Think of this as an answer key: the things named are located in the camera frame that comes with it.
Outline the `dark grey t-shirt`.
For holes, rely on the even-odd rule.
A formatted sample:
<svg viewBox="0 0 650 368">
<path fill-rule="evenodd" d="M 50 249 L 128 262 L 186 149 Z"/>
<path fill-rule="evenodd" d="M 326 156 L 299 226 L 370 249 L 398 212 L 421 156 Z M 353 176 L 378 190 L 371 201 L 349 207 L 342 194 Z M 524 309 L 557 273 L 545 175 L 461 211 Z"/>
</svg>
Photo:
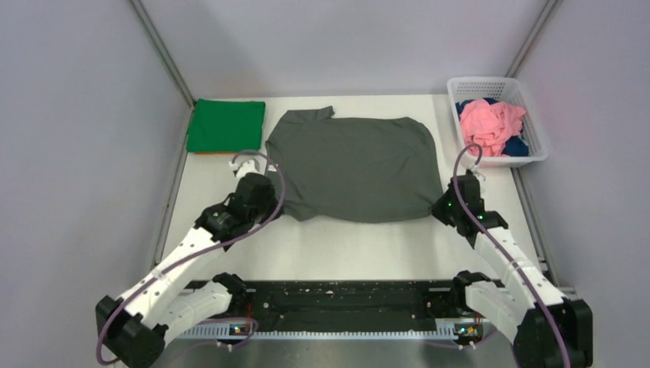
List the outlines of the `dark grey t-shirt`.
<svg viewBox="0 0 650 368">
<path fill-rule="evenodd" d="M 425 218 L 443 194 L 435 141 L 410 117 L 335 117 L 332 107 L 289 110 L 265 148 L 286 182 L 284 212 L 362 222 Z"/>
</svg>

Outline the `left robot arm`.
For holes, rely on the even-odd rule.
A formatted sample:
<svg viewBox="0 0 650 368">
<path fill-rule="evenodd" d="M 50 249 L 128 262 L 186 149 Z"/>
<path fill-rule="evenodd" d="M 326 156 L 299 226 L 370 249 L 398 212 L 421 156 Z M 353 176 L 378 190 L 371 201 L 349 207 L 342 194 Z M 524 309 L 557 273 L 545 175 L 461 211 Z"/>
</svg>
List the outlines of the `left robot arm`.
<svg viewBox="0 0 650 368">
<path fill-rule="evenodd" d="M 281 213 L 287 184 L 252 170 L 235 173 L 234 192 L 204 208 L 184 238 L 155 268 L 118 297 L 95 306 L 97 362 L 151 367 L 170 341 L 209 317 L 243 312 L 246 297 L 227 281 L 209 281 L 189 296 L 182 291 L 234 244 L 251 237 Z"/>
</svg>

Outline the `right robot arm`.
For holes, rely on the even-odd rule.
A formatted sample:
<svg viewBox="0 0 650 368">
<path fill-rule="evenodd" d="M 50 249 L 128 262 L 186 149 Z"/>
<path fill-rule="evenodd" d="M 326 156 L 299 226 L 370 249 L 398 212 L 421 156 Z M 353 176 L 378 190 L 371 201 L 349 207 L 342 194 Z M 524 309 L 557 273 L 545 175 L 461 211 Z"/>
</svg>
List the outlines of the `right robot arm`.
<svg viewBox="0 0 650 368">
<path fill-rule="evenodd" d="M 451 178 L 432 215 L 455 228 L 496 273 L 460 271 L 449 304 L 460 316 L 477 313 L 505 336 L 520 367 L 591 367 L 593 312 L 555 286 L 524 254 L 508 224 L 484 207 L 478 178 Z"/>
</svg>

